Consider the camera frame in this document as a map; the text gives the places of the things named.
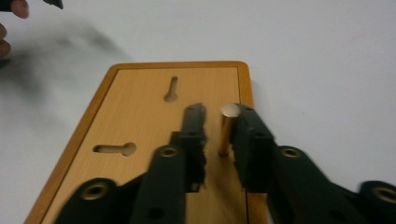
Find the keyhole-shaped hole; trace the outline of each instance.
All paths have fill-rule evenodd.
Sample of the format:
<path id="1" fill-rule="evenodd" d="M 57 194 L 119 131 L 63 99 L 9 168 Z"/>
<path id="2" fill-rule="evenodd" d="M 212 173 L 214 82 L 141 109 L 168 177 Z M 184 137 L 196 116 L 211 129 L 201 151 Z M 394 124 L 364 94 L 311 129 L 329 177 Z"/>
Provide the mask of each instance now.
<path id="1" fill-rule="evenodd" d="M 93 148 L 93 152 L 99 153 L 120 153 L 122 156 L 129 157 L 137 150 L 135 143 L 127 143 L 123 146 L 99 145 Z"/>
<path id="2" fill-rule="evenodd" d="M 177 77 L 172 77 L 171 84 L 169 85 L 168 93 L 165 94 L 163 99 L 167 103 L 174 102 L 177 99 L 176 95 Z"/>

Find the white background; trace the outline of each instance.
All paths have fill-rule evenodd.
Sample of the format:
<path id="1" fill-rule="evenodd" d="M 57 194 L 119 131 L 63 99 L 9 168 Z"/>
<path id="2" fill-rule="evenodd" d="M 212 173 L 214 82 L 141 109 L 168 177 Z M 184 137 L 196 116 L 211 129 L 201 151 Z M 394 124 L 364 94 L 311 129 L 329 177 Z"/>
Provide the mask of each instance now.
<path id="1" fill-rule="evenodd" d="M 114 63 L 237 60 L 280 145 L 396 185 L 396 2 L 31 1 L 0 12 L 0 223 L 22 223 Z"/>

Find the light wood surface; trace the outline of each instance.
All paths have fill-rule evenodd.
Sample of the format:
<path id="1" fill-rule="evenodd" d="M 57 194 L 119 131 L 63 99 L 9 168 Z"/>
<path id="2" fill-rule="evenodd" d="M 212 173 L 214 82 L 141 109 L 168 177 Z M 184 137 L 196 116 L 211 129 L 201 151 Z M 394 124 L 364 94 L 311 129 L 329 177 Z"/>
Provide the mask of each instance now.
<path id="1" fill-rule="evenodd" d="M 165 102 L 177 77 L 174 102 Z M 181 126 L 186 106 L 206 107 L 205 186 L 187 196 L 187 223 L 263 223 L 262 195 L 246 195 L 233 167 L 233 154 L 217 155 L 220 113 L 226 103 L 253 105 L 248 67 L 240 62 L 131 63 L 110 68 L 81 123 L 37 200 L 27 223 L 52 223 L 83 182 L 105 177 L 122 185 L 147 171 L 152 152 Z M 135 143 L 129 157 L 97 153 L 99 145 Z"/>

